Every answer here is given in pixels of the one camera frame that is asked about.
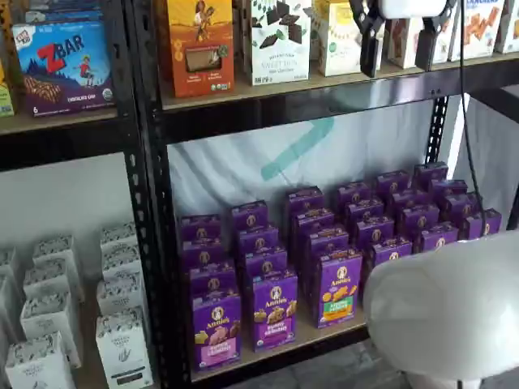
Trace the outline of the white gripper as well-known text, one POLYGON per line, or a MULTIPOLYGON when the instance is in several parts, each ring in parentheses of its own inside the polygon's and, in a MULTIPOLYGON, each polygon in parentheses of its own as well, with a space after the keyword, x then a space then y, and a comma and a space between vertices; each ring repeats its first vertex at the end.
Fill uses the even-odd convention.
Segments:
POLYGON ((361 72, 374 78, 378 61, 379 40, 376 37, 385 19, 422 18, 423 29, 418 35, 416 67, 430 71, 434 63, 435 47, 440 33, 453 16, 457 0, 380 0, 368 1, 365 10, 362 0, 350 0, 354 22, 362 35, 361 72))

